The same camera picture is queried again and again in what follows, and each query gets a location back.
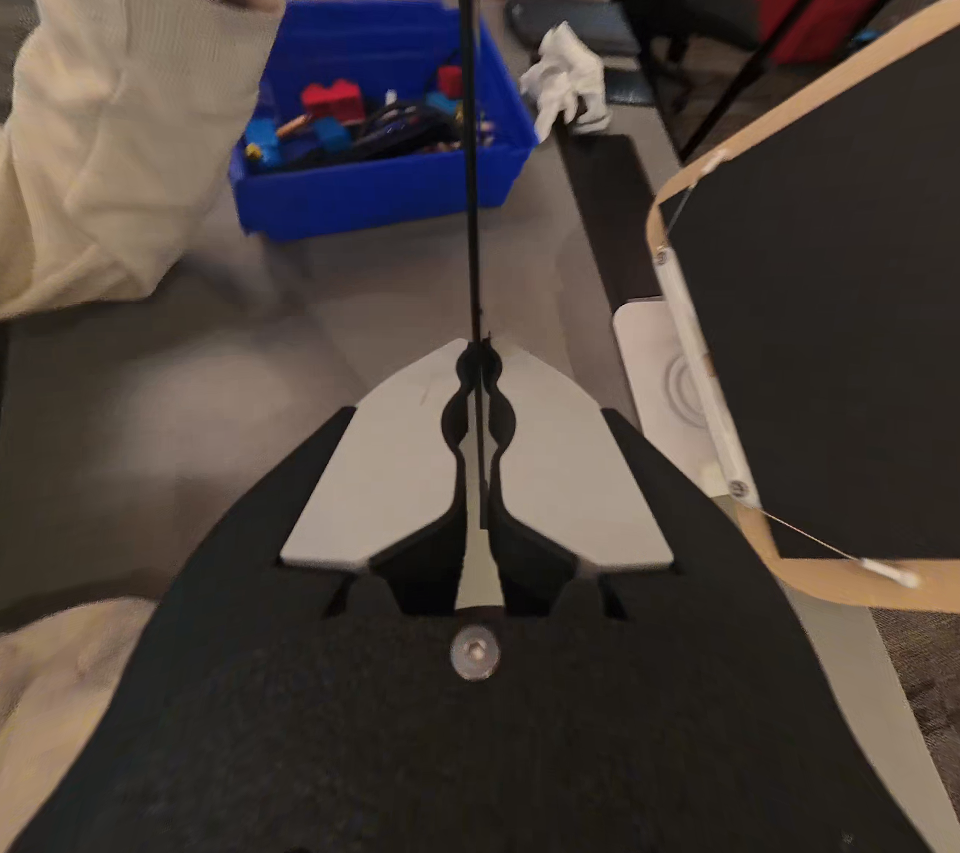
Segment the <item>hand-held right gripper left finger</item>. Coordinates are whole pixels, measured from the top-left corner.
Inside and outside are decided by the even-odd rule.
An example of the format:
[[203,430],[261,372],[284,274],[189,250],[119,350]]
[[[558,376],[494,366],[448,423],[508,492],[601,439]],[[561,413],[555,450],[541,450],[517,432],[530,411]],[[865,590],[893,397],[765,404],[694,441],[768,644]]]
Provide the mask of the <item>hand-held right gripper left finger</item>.
[[473,393],[474,346],[455,339],[366,394],[280,551],[282,564],[378,576],[409,615],[453,612]]

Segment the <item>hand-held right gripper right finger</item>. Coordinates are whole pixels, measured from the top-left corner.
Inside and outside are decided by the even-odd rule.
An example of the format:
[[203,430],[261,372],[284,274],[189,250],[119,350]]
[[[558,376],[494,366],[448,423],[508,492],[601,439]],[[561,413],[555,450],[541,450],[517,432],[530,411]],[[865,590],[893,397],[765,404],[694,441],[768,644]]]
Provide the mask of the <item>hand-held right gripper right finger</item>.
[[604,410],[511,344],[482,352],[486,532],[507,610],[545,616],[573,581],[669,570],[674,553]]

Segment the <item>black pencil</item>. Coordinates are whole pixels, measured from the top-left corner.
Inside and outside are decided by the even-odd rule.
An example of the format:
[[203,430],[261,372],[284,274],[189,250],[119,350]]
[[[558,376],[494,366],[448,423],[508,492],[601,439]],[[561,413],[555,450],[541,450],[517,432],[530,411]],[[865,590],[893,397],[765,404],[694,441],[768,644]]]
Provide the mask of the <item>black pencil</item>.
[[458,0],[462,67],[462,153],[468,260],[469,310],[472,350],[477,357],[473,389],[478,468],[478,526],[487,529],[489,482],[484,425],[484,336],[481,299],[478,197],[478,124],[476,108],[476,38],[474,0]]

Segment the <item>blue plastic bin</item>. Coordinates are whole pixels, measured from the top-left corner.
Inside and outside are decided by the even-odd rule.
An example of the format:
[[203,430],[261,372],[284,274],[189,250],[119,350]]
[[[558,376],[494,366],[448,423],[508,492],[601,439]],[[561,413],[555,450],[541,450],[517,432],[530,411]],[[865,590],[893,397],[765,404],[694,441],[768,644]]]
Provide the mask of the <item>blue plastic bin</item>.
[[[483,19],[476,36],[478,204],[498,208],[539,140]],[[254,117],[278,126],[294,120],[312,83],[352,83],[369,114],[390,91],[401,103],[419,104],[440,91],[441,68],[459,66],[459,15],[441,0],[297,0],[282,19]],[[460,149],[357,159],[344,150],[320,164],[301,163],[322,144],[307,131],[280,143],[282,161],[267,167],[246,154],[245,137],[237,142],[228,178],[246,233],[292,242],[466,211]]]

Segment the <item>grey desk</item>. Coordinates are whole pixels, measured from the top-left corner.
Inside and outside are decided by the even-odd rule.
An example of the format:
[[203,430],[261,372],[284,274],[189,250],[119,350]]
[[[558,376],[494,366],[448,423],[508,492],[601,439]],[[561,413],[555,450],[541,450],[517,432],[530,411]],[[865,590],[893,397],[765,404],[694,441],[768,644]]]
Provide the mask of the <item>grey desk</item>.
[[729,519],[604,410],[678,569],[544,616],[409,615],[287,567],[349,424],[306,368],[223,359],[190,399],[303,440],[186,561],[88,742],[9,851],[930,851]]

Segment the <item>white bar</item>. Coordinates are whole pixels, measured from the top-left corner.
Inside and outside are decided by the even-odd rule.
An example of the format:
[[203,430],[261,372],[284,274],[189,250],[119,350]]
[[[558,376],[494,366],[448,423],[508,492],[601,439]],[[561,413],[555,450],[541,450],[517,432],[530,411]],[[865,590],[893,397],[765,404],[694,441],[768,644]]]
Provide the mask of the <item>white bar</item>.
[[673,246],[662,244],[657,248],[654,253],[654,272],[678,334],[680,349],[699,400],[704,427],[709,434],[726,492],[747,509],[759,510],[762,507],[759,490],[719,384]]

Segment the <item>red toy block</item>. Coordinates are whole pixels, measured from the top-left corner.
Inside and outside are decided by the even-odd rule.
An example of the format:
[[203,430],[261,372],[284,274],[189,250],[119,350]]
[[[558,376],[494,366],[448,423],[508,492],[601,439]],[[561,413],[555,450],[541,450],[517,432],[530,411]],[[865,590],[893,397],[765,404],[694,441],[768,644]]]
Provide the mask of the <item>red toy block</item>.
[[344,126],[357,126],[366,119],[363,92],[350,80],[340,78],[328,86],[312,82],[299,95],[304,115],[314,121],[334,119]]

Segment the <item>small blue block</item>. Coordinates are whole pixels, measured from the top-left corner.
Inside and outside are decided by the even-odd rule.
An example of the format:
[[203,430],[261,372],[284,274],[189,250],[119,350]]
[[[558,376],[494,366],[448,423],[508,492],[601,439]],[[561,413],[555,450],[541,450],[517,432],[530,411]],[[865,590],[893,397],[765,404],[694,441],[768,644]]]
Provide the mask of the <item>small blue block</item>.
[[282,167],[282,147],[276,135],[276,129],[275,122],[267,116],[254,116],[247,123],[244,131],[244,150],[247,143],[256,143],[263,151],[261,163],[250,163],[246,159],[251,169],[258,172],[272,172]]

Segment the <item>black board with wooden rim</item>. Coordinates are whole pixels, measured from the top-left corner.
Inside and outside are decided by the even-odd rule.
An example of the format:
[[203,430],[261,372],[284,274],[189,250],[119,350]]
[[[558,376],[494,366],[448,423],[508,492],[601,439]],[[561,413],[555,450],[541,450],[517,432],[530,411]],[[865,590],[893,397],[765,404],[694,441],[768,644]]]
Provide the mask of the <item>black board with wooden rim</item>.
[[958,614],[958,23],[939,0],[656,195],[761,501],[769,571]]

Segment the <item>white crumpled glove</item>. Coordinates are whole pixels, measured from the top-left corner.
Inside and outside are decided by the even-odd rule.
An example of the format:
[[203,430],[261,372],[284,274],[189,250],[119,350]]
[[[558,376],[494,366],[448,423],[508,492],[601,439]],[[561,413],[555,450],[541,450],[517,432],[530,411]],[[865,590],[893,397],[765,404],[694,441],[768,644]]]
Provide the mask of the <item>white crumpled glove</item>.
[[604,133],[612,121],[604,64],[566,20],[544,34],[538,59],[518,81],[523,100],[534,107],[534,132],[548,139],[557,121],[574,135]]

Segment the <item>dark cased smartphone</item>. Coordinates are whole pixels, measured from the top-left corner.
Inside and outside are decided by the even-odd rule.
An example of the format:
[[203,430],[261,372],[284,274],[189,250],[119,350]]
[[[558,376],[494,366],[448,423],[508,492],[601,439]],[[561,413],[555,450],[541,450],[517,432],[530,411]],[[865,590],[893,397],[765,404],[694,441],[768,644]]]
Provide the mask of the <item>dark cased smartphone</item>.
[[640,55],[640,46],[620,4],[606,0],[505,0],[507,29],[530,53],[546,33],[567,23],[579,40],[601,57]]

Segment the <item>black flat pad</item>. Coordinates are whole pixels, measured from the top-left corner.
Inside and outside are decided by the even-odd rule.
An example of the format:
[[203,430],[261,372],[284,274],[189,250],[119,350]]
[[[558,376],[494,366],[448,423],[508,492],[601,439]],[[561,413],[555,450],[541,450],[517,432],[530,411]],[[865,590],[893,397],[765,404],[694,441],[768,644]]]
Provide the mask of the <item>black flat pad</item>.
[[655,107],[656,94],[641,69],[605,67],[606,103],[614,106]]

